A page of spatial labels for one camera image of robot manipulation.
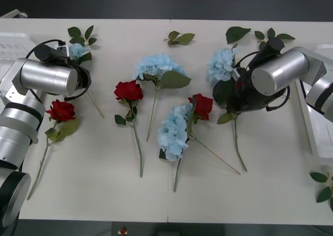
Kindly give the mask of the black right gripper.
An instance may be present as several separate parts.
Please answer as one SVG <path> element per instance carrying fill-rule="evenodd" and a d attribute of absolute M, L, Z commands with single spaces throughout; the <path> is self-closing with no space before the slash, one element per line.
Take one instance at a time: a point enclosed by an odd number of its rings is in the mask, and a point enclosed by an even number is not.
<path fill-rule="evenodd" d="M 252 84 L 251 71 L 246 71 L 233 83 L 227 98 L 226 111 L 233 114 L 261 110 L 268 106 L 271 97 L 259 93 Z"/>

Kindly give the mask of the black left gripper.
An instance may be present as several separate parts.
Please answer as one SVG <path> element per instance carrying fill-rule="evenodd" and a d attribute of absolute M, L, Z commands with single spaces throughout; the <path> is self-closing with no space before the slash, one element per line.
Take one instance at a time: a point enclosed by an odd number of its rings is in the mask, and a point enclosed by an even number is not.
<path fill-rule="evenodd" d="M 78 75 L 78 80 L 75 90 L 80 90 L 80 89 L 88 90 L 92 83 L 90 72 L 84 67 L 78 65 L 73 60 L 69 60 L 68 65 L 73 69 L 75 69 Z"/>

